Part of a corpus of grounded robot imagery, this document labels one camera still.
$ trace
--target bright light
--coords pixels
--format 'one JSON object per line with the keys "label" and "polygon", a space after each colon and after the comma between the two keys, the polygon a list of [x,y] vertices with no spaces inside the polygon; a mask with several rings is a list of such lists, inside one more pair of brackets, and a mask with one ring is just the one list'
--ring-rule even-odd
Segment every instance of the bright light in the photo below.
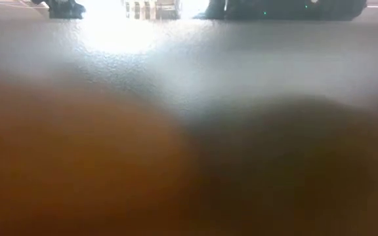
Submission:
{"label": "bright light", "polygon": [[86,50],[108,54],[147,53],[162,37],[156,33],[155,24],[140,20],[84,19],[79,27]]}
{"label": "bright light", "polygon": [[209,0],[181,0],[182,18],[191,18],[207,10]]}
{"label": "bright light", "polygon": [[75,0],[85,7],[85,18],[117,18],[125,17],[123,6],[119,0]]}

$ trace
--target dark blurry object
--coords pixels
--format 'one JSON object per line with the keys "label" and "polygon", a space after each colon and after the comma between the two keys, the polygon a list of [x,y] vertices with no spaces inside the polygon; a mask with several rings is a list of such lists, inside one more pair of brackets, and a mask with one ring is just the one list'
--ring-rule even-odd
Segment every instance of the dark blurry object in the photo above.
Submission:
{"label": "dark blurry object", "polygon": [[81,19],[86,11],[75,0],[31,0],[34,4],[45,2],[49,6],[49,18]]}
{"label": "dark blurry object", "polygon": [[229,235],[374,235],[376,221],[365,220],[378,217],[372,114],[315,96],[229,111],[211,111],[193,138],[211,209],[199,215]]}
{"label": "dark blurry object", "polygon": [[74,88],[0,83],[0,235],[181,228],[194,158],[174,119]]}
{"label": "dark blurry object", "polygon": [[208,18],[352,20],[366,0],[210,0]]}

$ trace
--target black object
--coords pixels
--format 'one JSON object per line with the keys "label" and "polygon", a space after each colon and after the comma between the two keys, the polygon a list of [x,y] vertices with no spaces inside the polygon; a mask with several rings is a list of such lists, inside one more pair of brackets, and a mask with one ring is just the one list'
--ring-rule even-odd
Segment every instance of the black object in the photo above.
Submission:
{"label": "black object", "polygon": [[211,19],[352,20],[366,0],[210,0]]}
{"label": "black object", "polygon": [[34,4],[45,2],[49,6],[49,18],[58,19],[81,19],[86,11],[85,7],[75,0],[31,0]]}

